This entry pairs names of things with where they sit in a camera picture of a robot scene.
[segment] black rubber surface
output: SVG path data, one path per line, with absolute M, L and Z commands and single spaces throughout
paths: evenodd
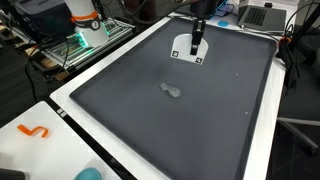
M 207 26 L 202 65 L 171 59 L 191 30 L 170 20 L 70 96 L 172 179 L 242 179 L 276 43 Z

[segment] desk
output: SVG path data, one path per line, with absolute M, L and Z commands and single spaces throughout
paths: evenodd
M 291 16 L 296 7 L 287 7 L 284 9 L 291 9 L 287 16 Z M 71 116 L 80 126 L 82 126 L 91 136 L 95 138 L 114 158 L 116 158 L 125 168 L 128 169 L 137 179 L 168 179 L 163 173 L 153 167 L 149 162 L 143 159 L 140 155 L 134 152 L 129 146 L 123 143 L 119 138 L 112 134 L 108 129 L 102 126 L 98 121 L 81 109 L 75 102 L 73 102 L 69 95 L 72 91 L 77 89 L 84 82 L 96 75 L 110 63 L 118 59 L 132 47 L 137 45 L 143 39 L 148 37 L 162 25 L 164 25 L 170 18 L 164 18 L 157 24 L 153 25 L 139 36 L 105 57 L 103 60 L 86 70 L 78 77 L 55 91 L 50 95 L 51 99 L 55 101 L 69 116 Z M 216 25 L 220 20 L 228 21 L 228 28 L 236 29 L 236 17 L 230 15 L 226 18 L 214 18 L 207 22 L 210 25 Z M 260 180 L 265 179 L 268 161 L 272 146 L 274 128 L 276 124 L 278 107 L 282 92 L 282 85 L 284 81 L 285 70 L 279 59 L 274 58 L 269 77 L 266 83 L 263 99 L 260 107 L 259 116 L 256 123 L 256 128 L 252 140 L 250 154 L 248 157 L 247 167 L 244 179 L 246 180 Z
M 27 136 L 17 129 L 44 126 Z M 99 170 L 103 179 L 120 180 L 117 174 L 56 114 L 40 102 L 0 129 L 0 168 L 25 172 L 30 180 L 74 179 L 85 168 Z

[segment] laptop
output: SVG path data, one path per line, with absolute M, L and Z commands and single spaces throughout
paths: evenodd
M 249 0 L 240 0 L 238 19 L 240 27 L 259 31 L 284 31 L 287 11 L 248 4 Z

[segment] teal object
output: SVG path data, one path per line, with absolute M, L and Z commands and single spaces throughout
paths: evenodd
M 229 23 L 227 21 L 219 21 L 218 22 L 218 26 L 220 27 L 227 27 L 229 25 Z
M 75 180 L 102 180 L 102 178 L 96 168 L 86 168 L 77 175 Z

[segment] small transparent object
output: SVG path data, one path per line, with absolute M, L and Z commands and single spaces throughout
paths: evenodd
M 169 86 L 166 83 L 162 83 L 160 84 L 160 88 L 163 91 L 167 91 L 172 97 L 179 97 L 181 95 L 180 89 L 173 87 L 173 86 Z

